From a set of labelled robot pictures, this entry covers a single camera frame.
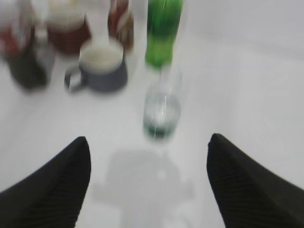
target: plastic bottle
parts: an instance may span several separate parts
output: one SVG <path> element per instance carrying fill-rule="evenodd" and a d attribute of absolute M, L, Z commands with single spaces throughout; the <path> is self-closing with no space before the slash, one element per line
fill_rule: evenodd
<path fill-rule="evenodd" d="M 183 0 L 149 0 L 146 62 L 161 67 L 172 62 Z"/>

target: sauce bottle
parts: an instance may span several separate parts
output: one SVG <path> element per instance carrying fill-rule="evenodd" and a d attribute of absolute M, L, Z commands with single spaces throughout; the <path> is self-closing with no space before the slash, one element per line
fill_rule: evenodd
<path fill-rule="evenodd" d="M 111 0 L 108 17 L 109 36 L 117 39 L 125 51 L 134 46 L 134 18 L 129 10 L 129 0 Z"/>

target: table surface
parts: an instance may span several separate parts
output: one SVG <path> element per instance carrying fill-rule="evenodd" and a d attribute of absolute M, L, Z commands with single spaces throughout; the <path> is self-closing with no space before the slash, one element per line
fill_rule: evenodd
<path fill-rule="evenodd" d="M 88 17 L 95 36 L 107 33 L 106 13 L 91 10 Z M 0 191 L 83 135 L 92 175 L 76 227 L 223 228 L 206 172 L 213 133 L 304 188 L 301 58 L 179 34 L 181 119 L 169 142 L 153 143 L 142 117 L 158 74 L 144 63 L 145 25 L 136 21 L 135 28 L 128 85 L 112 95 L 65 90 L 64 73 L 75 58 L 57 57 L 47 90 L 32 94 L 20 91 L 0 63 Z"/>

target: liquid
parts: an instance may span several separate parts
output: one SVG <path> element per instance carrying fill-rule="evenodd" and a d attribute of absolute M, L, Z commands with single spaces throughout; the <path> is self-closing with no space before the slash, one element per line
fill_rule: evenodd
<path fill-rule="evenodd" d="M 174 96 L 153 94 L 146 100 L 143 129 L 152 138 L 167 138 L 174 132 L 180 114 L 180 103 Z"/>

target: glass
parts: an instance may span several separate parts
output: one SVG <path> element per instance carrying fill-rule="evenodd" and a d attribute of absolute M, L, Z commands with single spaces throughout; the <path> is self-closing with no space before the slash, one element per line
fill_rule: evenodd
<path fill-rule="evenodd" d="M 181 73 L 169 68 L 161 71 L 161 79 L 147 93 L 143 114 L 143 130 L 154 139 L 170 137 L 181 115 Z"/>

